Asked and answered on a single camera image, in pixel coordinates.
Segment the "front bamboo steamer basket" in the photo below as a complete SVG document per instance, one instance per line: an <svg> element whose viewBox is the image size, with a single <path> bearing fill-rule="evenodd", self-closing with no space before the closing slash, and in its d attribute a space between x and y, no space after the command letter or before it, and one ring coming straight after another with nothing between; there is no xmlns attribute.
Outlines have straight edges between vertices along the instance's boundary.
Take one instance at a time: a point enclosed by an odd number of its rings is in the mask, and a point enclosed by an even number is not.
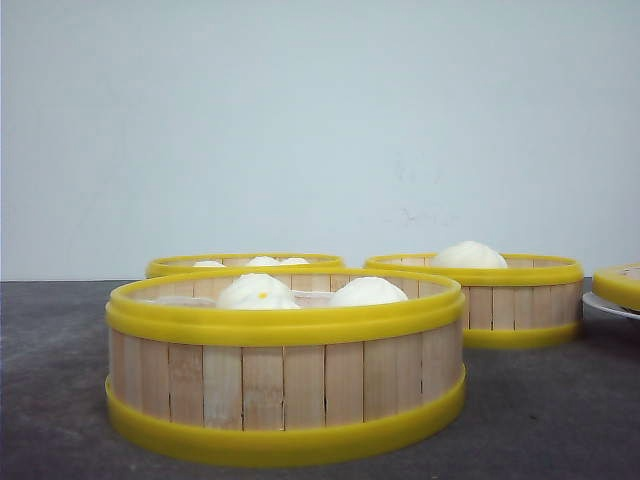
<svg viewBox="0 0 640 480"><path fill-rule="evenodd" d="M400 302L328 308L365 269L290 267L295 310L229 310L238 268L138 281L106 306L113 427L190 461L296 466L396 450L445 428L464 405L460 285L379 271Z"/></svg>

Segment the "white bun back left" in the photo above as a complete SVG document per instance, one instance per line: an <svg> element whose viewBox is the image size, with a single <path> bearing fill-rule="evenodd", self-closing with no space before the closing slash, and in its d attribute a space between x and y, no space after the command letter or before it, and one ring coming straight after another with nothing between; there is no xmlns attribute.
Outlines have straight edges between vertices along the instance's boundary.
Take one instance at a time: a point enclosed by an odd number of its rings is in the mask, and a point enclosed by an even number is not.
<svg viewBox="0 0 640 480"><path fill-rule="evenodd" d="M193 263L194 268L224 268L225 265L217 260L199 260Z"/></svg>

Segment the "large white bun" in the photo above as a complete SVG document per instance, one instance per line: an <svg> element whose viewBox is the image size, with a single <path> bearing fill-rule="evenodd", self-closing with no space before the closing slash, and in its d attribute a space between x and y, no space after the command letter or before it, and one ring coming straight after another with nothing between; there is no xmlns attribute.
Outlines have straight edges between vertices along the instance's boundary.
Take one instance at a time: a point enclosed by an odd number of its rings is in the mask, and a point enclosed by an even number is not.
<svg viewBox="0 0 640 480"><path fill-rule="evenodd" d="M430 265L442 268L503 269L505 258L489 246L472 241L462 241L438 252Z"/></svg>

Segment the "white bun with yellow dot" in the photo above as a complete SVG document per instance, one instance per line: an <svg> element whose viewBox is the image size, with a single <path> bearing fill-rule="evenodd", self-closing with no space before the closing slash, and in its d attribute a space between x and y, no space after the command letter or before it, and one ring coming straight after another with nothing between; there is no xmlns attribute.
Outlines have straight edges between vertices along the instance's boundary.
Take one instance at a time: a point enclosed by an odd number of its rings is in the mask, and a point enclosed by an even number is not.
<svg viewBox="0 0 640 480"><path fill-rule="evenodd" d="M263 273L241 275L222 290L218 309L288 310L299 309L291 289L282 281Z"/></svg>

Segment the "white bun back middle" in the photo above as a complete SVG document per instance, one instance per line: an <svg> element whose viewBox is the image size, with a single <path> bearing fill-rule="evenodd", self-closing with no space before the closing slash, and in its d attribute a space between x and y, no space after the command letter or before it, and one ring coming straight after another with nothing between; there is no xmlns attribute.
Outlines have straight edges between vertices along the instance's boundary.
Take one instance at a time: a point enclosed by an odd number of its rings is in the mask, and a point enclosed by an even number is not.
<svg viewBox="0 0 640 480"><path fill-rule="evenodd" d="M270 267L270 266L279 266L280 261L271 256L256 256L249 260L245 266L246 267Z"/></svg>

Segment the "white plate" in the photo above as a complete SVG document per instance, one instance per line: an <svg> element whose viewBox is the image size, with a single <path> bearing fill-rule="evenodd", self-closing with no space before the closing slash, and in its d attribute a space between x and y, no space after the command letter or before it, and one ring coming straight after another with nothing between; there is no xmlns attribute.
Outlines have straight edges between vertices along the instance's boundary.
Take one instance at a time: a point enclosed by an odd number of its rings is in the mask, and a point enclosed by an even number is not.
<svg viewBox="0 0 640 480"><path fill-rule="evenodd" d="M601 312L605 312L611 315L616 315L616 316L620 316L620 317L624 317L624 318L628 318L631 320L638 320L639 319L639 312L638 311L632 311L629 309L626 309L620 305L617 305L615 303L609 302L597 295L595 295L593 292L588 292L585 293L582 296L582 301L585 305L594 308L596 310L599 310Z"/></svg>

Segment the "white bun front right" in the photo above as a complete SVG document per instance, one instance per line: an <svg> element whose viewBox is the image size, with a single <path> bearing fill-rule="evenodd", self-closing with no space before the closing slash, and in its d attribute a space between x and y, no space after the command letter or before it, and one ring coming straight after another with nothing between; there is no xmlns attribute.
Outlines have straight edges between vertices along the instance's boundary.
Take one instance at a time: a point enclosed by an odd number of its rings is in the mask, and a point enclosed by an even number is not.
<svg viewBox="0 0 640 480"><path fill-rule="evenodd" d="M359 277L337 290L329 299L330 307L353 307L406 301L408 296L388 280Z"/></svg>

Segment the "white bun back right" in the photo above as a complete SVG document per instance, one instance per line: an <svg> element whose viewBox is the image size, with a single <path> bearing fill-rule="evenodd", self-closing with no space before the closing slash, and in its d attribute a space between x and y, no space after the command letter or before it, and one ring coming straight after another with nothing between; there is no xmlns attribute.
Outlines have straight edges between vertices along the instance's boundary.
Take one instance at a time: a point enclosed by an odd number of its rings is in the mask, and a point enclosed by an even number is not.
<svg viewBox="0 0 640 480"><path fill-rule="evenodd" d="M280 261L282 266L308 265L309 263L310 261L303 257L288 257Z"/></svg>

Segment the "yellow rimmed steamer lid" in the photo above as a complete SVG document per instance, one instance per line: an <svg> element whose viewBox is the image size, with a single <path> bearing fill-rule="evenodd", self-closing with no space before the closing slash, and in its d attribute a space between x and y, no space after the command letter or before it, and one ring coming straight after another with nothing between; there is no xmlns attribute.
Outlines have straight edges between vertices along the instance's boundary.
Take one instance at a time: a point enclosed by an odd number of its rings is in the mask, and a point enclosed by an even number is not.
<svg viewBox="0 0 640 480"><path fill-rule="evenodd" d="M620 307L639 311L639 263L604 267L592 277L592 291Z"/></svg>

